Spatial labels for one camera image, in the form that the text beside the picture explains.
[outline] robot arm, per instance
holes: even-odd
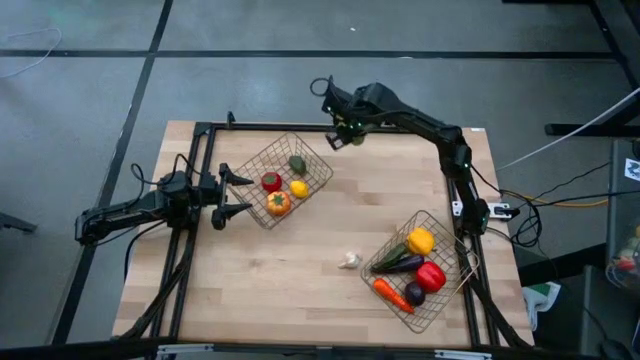
[[[165,220],[170,228],[180,228],[195,220],[197,208],[208,205],[217,205],[211,224],[222,230],[227,220],[251,207],[227,204],[227,185],[249,185],[253,181],[233,174],[226,163],[220,164],[218,175],[220,181],[209,172],[203,173],[199,186],[193,186],[184,171],[174,171],[160,179],[157,190],[139,199],[85,210],[76,218],[76,240],[92,245],[112,231],[156,220]]]
[[[369,131],[385,124],[393,124],[435,144],[440,169],[453,180],[463,204],[463,229],[472,235],[485,232],[489,207],[478,197],[471,175],[471,148],[460,127],[447,125],[404,104],[380,83],[360,87],[349,94],[329,78],[323,96],[322,110],[333,117],[335,130],[326,138],[334,150],[348,144],[362,144]]]

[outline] wire basket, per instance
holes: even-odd
[[[289,157],[298,155],[307,165],[307,173],[299,175],[289,167]],[[273,171],[282,178],[282,188],[291,198],[291,209],[282,216],[273,216],[267,211],[267,191],[262,188],[261,178],[264,173]],[[333,176],[333,170],[307,143],[294,133],[285,133],[271,145],[264,148],[256,156],[247,161],[234,174],[253,180],[253,185],[230,187],[229,190],[242,203],[249,203],[249,214],[265,229],[273,229],[280,221],[289,216],[302,203],[320,190]],[[309,196],[298,199],[289,190],[294,180],[304,181],[309,186]]]
[[[416,227],[422,227],[430,231],[435,238],[433,250],[426,255],[425,261],[436,263],[447,277],[447,282],[437,293],[427,294],[425,302],[415,307],[413,314],[406,313],[393,305],[390,301],[380,297],[389,309],[393,311],[411,331],[422,333],[438,316],[440,311],[449,303],[453,295],[478,267],[478,257],[470,249],[467,249],[462,241],[453,236],[433,216],[424,210],[418,211],[387,241],[378,252],[364,265],[360,276],[373,290],[373,282],[382,278],[398,293],[404,294],[405,286],[414,280],[414,273],[399,274],[372,274],[371,266],[380,261],[392,248],[406,241],[407,236]],[[461,268],[459,257],[469,258],[469,266]]]

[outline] concrete floor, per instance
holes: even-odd
[[[601,8],[623,50],[637,49],[638,35],[618,5]],[[59,27],[60,49],[147,50],[161,8],[160,0],[9,0],[0,35]],[[51,34],[17,40],[0,39],[0,50],[54,41]],[[175,0],[160,49],[609,50],[586,6],[499,0]],[[629,56],[636,68],[638,55]],[[33,60],[0,57],[0,75]],[[0,80],[0,144],[11,149],[0,154],[0,211],[40,226],[33,235],[0,231],[0,347],[46,341],[78,251],[73,221],[98,197],[143,61],[57,57]],[[327,123],[307,89],[329,74],[345,89],[381,81],[434,117],[487,128],[498,165],[549,142],[545,123],[584,123],[630,91],[620,66],[605,60],[159,58],[113,201],[138,189],[131,162],[151,172],[168,120],[223,120],[232,110],[239,121]],[[607,161],[609,147],[608,139],[570,139],[500,172],[500,186],[536,194]],[[606,190],[601,171],[557,196]],[[606,208],[545,209],[543,221],[542,246],[558,256],[602,243]],[[126,243],[97,252],[70,341],[109,337]]]

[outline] plastic food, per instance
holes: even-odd
[[[344,255],[344,261],[338,265],[339,269],[355,269],[362,262],[362,256],[349,251]]]
[[[274,191],[279,191],[282,187],[282,178],[278,173],[268,172],[262,175],[261,179],[262,188],[267,190],[267,192],[272,193]]]
[[[404,312],[413,314],[413,308],[409,303],[402,298],[397,292],[395,292],[384,279],[377,278],[373,282],[373,289],[380,294],[383,298],[391,301],[393,305],[400,308]]]
[[[447,277],[436,263],[427,261],[416,272],[416,282],[428,293],[437,292],[447,282]]]
[[[418,255],[429,255],[436,241],[433,234],[421,227],[413,229],[407,237],[409,250]]]
[[[291,209],[289,195],[282,191],[274,191],[267,196],[267,211],[271,215],[282,216]]]
[[[304,199],[309,196],[309,186],[300,180],[292,181],[291,185],[289,185],[289,190],[298,199]]]
[[[291,170],[298,175],[304,176],[307,173],[307,164],[301,156],[291,155],[289,157],[289,166],[291,167]]]
[[[415,281],[408,283],[404,288],[404,298],[407,300],[409,305],[420,306],[424,304],[426,296],[427,294],[424,292],[422,286]]]
[[[389,252],[377,263],[371,266],[371,271],[382,271],[388,267],[395,265],[403,256],[409,253],[409,249],[404,243],[400,243],[393,247]]]
[[[424,257],[422,255],[405,256],[398,260],[395,264],[386,268],[371,269],[374,274],[395,274],[399,272],[416,271],[424,264]]]

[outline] wooden tabletop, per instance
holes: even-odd
[[[171,172],[177,153],[189,152],[195,122],[169,122],[154,179]],[[338,269],[348,251],[365,261],[417,210],[452,229],[445,179],[434,145],[414,135],[370,134],[362,146],[334,152],[321,133],[297,133],[332,168],[333,178],[272,230],[242,213],[216,231],[211,211],[198,229],[179,338],[194,342],[470,346],[462,291],[422,334],[411,332],[371,292],[359,270]],[[273,131],[218,131],[211,169],[234,169],[281,136]],[[484,129],[465,129],[474,164],[496,176]],[[202,155],[196,168],[200,168]],[[499,200],[480,181],[480,196]],[[235,202],[229,192],[230,202]],[[490,226],[507,232],[504,223]],[[170,229],[142,237],[135,248],[113,333],[129,329],[156,295]],[[493,299],[520,336],[533,343],[511,244],[482,236]],[[169,299],[161,334],[168,333]],[[484,315],[476,299],[481,339]]]

